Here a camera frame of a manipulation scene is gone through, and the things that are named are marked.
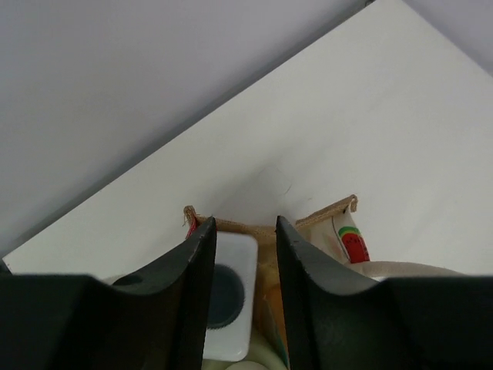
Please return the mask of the white bottle grey cap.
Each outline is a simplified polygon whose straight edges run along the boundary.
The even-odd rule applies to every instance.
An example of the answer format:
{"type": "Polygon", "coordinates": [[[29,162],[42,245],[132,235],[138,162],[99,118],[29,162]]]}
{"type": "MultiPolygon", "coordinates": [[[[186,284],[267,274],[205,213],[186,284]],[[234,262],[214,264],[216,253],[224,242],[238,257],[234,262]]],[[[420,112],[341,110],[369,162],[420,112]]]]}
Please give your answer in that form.
{"type": "Polygon", "coordinates": [[[238,362],[247,356],[253,320],[258,243],[248,235],[219,232],[203,358],[238,362]]]}

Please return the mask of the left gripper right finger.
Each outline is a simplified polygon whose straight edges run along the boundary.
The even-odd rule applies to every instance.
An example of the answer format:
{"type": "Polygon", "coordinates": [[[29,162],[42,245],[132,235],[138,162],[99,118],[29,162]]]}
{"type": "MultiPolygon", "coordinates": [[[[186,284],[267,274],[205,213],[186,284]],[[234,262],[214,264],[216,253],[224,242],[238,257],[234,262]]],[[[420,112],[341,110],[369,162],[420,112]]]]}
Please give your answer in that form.
{"type": "Polygon", "coordinates": [[[292,369],[490,369],[490,277],[375,281],[277,218],[277,260],[292,369]]]}

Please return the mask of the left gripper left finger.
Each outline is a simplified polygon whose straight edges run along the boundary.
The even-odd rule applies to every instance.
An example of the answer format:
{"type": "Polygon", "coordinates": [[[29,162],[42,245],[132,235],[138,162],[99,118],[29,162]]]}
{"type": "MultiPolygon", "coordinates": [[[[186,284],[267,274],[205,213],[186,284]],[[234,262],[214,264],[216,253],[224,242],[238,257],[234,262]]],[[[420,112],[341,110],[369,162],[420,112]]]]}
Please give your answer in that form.
{"type": "Polygon", "coordinates": [[[88,275],[1,277],[3,369],[198,369],[216,221],[107,284],[88,275]]]}

